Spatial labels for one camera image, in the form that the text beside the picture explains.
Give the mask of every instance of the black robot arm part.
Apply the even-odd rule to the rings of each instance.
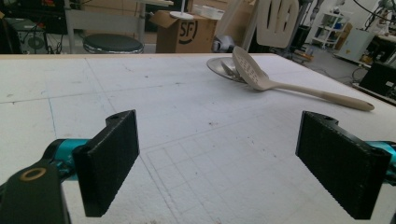
[[[138,155],[134,110],[107,118],[91,140],[55,140],[0,187],[0,223],[71,223],[61,184],[76,175],[86,216],[101,217]]]
[[[338,120],[304,111],[296,154],[355,219],[370,219],[382,184],[396,185],[396,144],[362,141]]]

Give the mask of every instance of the black equipment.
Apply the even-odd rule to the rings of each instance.
[[[0,11],[8,18],[25,18],[38,23],[48,34],[67,34],[64,0],[0,0]]]
[[[47,54],[46,33],[28,19],[3,18],[10,53]]]
[[[383,63],[373,63],[359,87],[363,88],[363,91],[366,89],[378,94],[385,101],[396,101],[396,68]]]

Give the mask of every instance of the black stool seat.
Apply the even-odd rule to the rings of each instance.
[[[126,35],[88,35],[82,43],[89,53],[97,54],[139,54],[144,48],[142,43]]]

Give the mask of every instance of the metal spoon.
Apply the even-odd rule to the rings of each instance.
[[[271,89],[283,89],[298,91],[359,110],[370,111],[374,109],[374,106],[370,103],[356,98],[272,81],[267,74],[260,69],[254,59],[244,49],[239,47],[233,49],[233,62],[239,75],[255,90],[267,91]]]
[[[221,77],[228,78],[232,81],[246,83],[246,81],[242,79],[236,71],[232,57],[212,58],[207,61],[206,65],[210,70]]]

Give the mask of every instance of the white table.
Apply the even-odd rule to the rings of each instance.
[[[334,91],[362,112],[288,91],[253,91],[206,67],[213,55],[0,56],[0,183],[57,138],[92,138],[135,109],[141,154],[108,212],[84,215],[63,183],[73,223],[389,223],[383,185],[372,219],[356,221],[295,156],[303,110],[362,140],[396,141],[395,107],[275,55],[254,58],[273,80]]]

